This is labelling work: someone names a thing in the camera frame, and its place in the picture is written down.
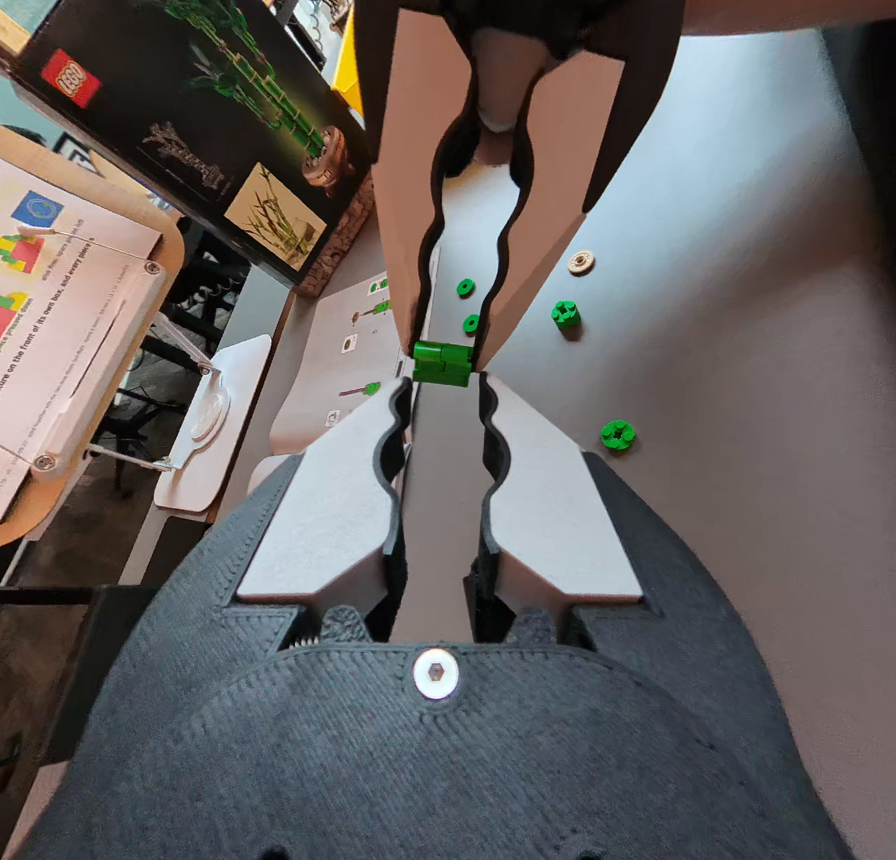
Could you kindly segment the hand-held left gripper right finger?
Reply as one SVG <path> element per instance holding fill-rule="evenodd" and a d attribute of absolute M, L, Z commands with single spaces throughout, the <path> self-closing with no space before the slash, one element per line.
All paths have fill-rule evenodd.
<path fill-rule="evenodd" d="M 644 589 L 586 453 L 490 373 L 478 380 L 483 463 L 477 555 L 464 588 L 475 642 L 501 642 L 528 608 L 558 634 L 574 608 L 628 607 Z"/>

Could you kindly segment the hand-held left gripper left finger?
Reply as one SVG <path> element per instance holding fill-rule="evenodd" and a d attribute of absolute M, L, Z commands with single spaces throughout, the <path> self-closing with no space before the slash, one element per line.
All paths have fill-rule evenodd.
<path fill-rule="evenodd" d="M 299 454 L 237 587 L 244 604 L 293 604 L 317 619 L 351 606 L 387 642 L 408 581 L 396 478 L 413 384 L 386 383 Z"/>

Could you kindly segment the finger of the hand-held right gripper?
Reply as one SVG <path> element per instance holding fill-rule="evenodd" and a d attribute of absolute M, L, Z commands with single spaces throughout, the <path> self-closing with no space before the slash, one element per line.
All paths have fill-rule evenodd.
<path fill-rule="evenodd" d="M 510 338 L 586 218 L 624 68 L 622 60 L 578 52 L 532 85 L 514 138 L 520 194 L 499 235 L 498 273 L 480 316 L 479 372 Z"/>
<path fill-rule="evenodd" d="M 442 236 L 447 147 L 469 112 L 473 67 L 437 14 L 400 8 L 379 153 L 375 206 L 400 348 L 412 356 L 432 292 Z"/>

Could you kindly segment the green round brick cylinder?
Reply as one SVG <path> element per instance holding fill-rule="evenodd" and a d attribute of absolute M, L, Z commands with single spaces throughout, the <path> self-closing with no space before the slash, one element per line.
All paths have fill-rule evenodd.
<path fill-rule="evenodd" d="M 417 341 L 412 352 L 412 380 L 418 384 L 467 388 L 473 372 L 473 355 L 472 346 Z"/>

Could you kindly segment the grey desk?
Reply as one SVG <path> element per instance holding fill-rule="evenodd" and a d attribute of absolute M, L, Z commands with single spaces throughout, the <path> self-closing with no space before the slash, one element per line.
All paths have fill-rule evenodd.
<path fill-rule="evenodd" d="M 488 370 L 700 558 L 854 853 L 894 858 L 894 294 L 862 163 L 818 33 L 684 39 L 569 246 L 594 270 L 566 254 Z"/>

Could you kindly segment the yellow plastic bin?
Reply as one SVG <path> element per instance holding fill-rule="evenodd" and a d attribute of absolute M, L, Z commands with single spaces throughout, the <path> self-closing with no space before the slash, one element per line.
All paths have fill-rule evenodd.
<path fill-rule="evenodd" d="M 331 88 L 342 96 L 358 117 L 363 118 L 363 103 L 355 50 L 354 13 L 354 6 L 351 6 L 342 31 L 342 43 L 335 63 Z"/>

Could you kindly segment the open instruction booklet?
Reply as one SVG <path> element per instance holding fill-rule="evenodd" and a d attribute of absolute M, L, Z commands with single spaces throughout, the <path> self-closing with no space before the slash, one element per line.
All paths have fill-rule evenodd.
<path fill-rule="evenodd" d="M 394 323 L 386 272 L 322 298 L 296 380 L 274 418 L 273 455 L 303 451 L 385 384 L 411 377 Z"/>

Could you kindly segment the wooden document stand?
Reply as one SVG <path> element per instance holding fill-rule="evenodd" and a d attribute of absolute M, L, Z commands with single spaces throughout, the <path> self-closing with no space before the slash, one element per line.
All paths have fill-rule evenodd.
<path fill-rule="evenodd" d="M 249 407 L 270 353 L 268 336 L 249 339 L 213 357 L 199 350 L 162 312 L 162 305 L 185 262 L 184 239 L 172 218 L 151 203 L 57 156 L 49 149 L 2 128 L 2 161 L 44 182 L 161 233 L 145 263 L 159 277 L 150 296 L 132 305 L 129 323 L 121 315 L 53 430 L 50 449 L 33 463 L 14 505 L 2 516 L 2 545 L 34 537 L 52 518 L 91 453 L 133 462 L 162 474 L 163 505 L 200 512 L 220 491 L 241 437 Z M 173 339 L 202 379 L 185 412 L 174 447 L 160 461 L 136 459 L 97 444 L 101 420 L 123 382 L 130 362 L 151 329 Z"/>

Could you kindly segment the black brick set box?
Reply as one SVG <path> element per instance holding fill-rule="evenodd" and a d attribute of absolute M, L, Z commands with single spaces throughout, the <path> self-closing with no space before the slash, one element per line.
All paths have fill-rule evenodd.
<path fill-rule="evenodd" d="M 348 103 L 263 0 L 2 0 L 17 94 L 317 299 L 373 208 Z"/>

